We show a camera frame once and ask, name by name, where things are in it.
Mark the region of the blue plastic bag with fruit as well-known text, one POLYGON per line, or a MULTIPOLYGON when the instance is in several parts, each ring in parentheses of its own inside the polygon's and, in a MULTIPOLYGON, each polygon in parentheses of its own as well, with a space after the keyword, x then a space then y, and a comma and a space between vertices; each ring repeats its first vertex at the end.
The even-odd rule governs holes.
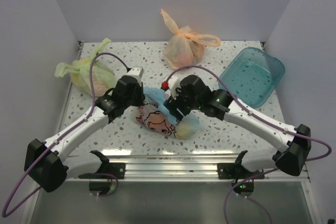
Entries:
POLYGON ((194 115, 187 115, 182 120, 176 119, 164 106, 169 98, 163 90, 145 86, 144 104, 133 109, 131 119, 143 127, 168 137, 189 140, 199 129, 199 119, 194 115))

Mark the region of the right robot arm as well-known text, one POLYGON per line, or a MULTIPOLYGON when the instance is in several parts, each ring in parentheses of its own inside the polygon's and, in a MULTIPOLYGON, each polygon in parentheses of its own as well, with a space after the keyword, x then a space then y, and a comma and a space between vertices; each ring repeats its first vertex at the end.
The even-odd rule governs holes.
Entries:
POLYGON ((233 123, 268 142, 271 147, 259 151, 242 151, 229 172, 240 178, 261 169, 277 168, 299 176, 311 150, 310 128, 301 124, 294 127, 276 121, 242 103, 223 89, 211 90, 196 75, 183 80, 172 77, 161 84, 171 95, 164 106, 177 120, 198 110, 210 118, 233 123))

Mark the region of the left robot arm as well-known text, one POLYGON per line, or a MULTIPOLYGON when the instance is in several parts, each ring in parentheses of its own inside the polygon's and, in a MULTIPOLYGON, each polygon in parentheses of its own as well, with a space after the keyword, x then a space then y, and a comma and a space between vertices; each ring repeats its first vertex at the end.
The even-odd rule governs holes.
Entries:
POLYGON ((128 107, 143 104, 142 76, 142 68, 132 68, 117 81, 111 94, 96 99, 94 105, 67 128, 43 142, 32 140, 27 146, 24 171, 48 193, 66 179, 81 174, 106 177, 109 165, 102 160, 85 162, 78 167, 67 164, 66 159, 89 136, 122 116, 128 107))

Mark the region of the green plastic bag with fruit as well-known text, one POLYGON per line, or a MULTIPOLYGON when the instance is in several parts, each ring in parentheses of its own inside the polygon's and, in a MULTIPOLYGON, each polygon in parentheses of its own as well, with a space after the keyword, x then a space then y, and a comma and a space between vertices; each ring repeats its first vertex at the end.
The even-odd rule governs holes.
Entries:
POLYGON ((103 96, 107 90, 116 86, 117 81, 114 72, 108 66, 97 60, 92 63, 92 60, 97 54, 102 53, 110 42, 110 39, 105 38, 89 57, 75 60, 72 64, 59 63, 55 70, 55 77, 61 78, 69 74, 72 84, 80 91, 88 95, 94 92, 96 97, 103 96))

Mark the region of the orange plastic bag with fruit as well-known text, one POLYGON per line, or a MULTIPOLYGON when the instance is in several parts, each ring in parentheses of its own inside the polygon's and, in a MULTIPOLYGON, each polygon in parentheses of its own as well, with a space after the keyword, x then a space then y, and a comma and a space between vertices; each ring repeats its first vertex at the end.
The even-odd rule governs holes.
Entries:
POLYGON ((199 34, 190 26, 179 27, 163 9, 160 11, 166 27, 174 34, 163 54, 173 69, 197 64, 204 56, 206 47, 218 47, 221 40, 214 35, 199 34))

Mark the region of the teal transparent plastic basin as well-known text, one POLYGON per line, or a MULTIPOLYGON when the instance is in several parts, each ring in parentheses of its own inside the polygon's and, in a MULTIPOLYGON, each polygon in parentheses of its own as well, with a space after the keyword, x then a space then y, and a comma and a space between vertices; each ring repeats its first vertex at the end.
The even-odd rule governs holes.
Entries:
POLYGON ((220 75, 236 97, 252 108, 262 106, 285 73, 283 63, 264 51, 243 49, 220 75))

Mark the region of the aluminium front rail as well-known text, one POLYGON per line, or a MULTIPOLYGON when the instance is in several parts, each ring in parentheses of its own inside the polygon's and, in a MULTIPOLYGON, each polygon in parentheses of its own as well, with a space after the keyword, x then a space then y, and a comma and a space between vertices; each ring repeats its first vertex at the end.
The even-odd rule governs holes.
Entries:
MULTIPOLYGON (((219 179, 218 163, 233 163, 236 154, 199 155, 127 155, 108 156, 110 162, 126 164, 125 182, 225 182, 219 179)), ((69 156, 63 165, 67 179, 78 179, 82 173, 94 172, 100 165, 92 154, 69 156)))

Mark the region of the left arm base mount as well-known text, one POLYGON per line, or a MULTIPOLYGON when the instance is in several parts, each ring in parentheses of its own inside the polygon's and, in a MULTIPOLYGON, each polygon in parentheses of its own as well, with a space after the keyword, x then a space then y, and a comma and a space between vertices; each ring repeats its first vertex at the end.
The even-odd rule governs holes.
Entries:
POLYGON ((98 150, 90 151, 90 153, 96 156, 100 165, 94 172, 82 173, 78 176, 80 179, 98 179, 108 178, 107 174, 113 175, 117 179, 124 179, 126 164, 118 162, 110 162, 110 160, 98 150))

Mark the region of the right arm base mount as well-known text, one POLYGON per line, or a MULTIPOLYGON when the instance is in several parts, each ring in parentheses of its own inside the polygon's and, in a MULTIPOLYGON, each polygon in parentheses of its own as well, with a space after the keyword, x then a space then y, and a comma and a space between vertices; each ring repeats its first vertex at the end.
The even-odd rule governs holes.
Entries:
POLYGON ((218 163, 217 173, 219 179, 246 179, 256 176, 255 179, 264 179, 265 176, 261 172, 250 172, 242 166, 242 160, 248 151, 242 151, 233 163, 218 163))

